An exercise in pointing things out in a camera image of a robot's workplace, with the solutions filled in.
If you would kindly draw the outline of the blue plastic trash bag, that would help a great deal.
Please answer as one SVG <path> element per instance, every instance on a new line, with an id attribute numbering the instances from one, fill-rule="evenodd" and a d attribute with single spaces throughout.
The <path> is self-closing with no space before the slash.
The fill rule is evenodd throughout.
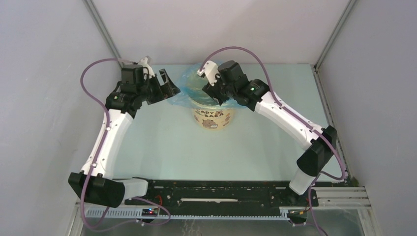
<path id="1" fill-rule="evenodd" d="M 231 108 L 243 109 L 235 100 L 229 99 L 222 105 L 209 97 L 202 88 L 208 83 L 206 78 L 202 78 L 197 74 L 201 63 L 196 63 L 188 67 L 176 82 L 176 86 L 180 89 L 180 93 L 169 98 L 171 105 L 182 106 L 186 108 L 197 108 L 198 106 L 206 106 L 213 108 Z"/>

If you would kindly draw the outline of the yellow capybara trash bin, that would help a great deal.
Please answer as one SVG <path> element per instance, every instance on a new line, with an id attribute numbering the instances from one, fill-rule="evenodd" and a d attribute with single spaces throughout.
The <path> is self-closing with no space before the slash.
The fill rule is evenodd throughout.
<path id="1" fill-rule="evenodd" d="M 204 129 L 221 130 L 227 127 L 237 112 L 231 108 L 213 108 L 198 106 L 191 108 L 195 121 Z"/>

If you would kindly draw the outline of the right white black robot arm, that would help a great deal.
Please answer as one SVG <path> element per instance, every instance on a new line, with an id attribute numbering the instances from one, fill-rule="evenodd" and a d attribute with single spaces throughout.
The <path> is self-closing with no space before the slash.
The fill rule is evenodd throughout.
<path id="1" fill-rule="evenodd" d="M 332 126 L 323 128 L 306 119 L 283 102 L 267 83 L 248 79 L 233 60 L 221 65 L 209 60 L 197 74 L 207 80 L 202 90 L 219 105 L 233 99 L 268 118 L 299 143 L 304 152 L 297 160 L 297 170 L 289 183 L 286 199 L 291 205 L 300 205 L 314 179 L 334 156 L 336 129 Z"/>

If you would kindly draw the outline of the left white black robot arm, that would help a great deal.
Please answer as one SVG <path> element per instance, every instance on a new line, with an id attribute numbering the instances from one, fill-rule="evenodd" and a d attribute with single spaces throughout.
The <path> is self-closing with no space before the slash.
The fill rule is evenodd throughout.
<path id="1" fill-rule="evenodd" d="M 115 180 L 116 158 L 123 138 L 143 102 L 148 105 L 166 100 L 180 93 L 167 71 L 144 64 L 130 64 L 121 69 L 121 80 L 107 96 L 102 126 L 94 147 L 78 173 L 71 173 L 68 183 L 85 203 L 117 208 L 136 197 L 142 204 L 155 200 L 155 191 L 148 181 L 138 177 Z"/>

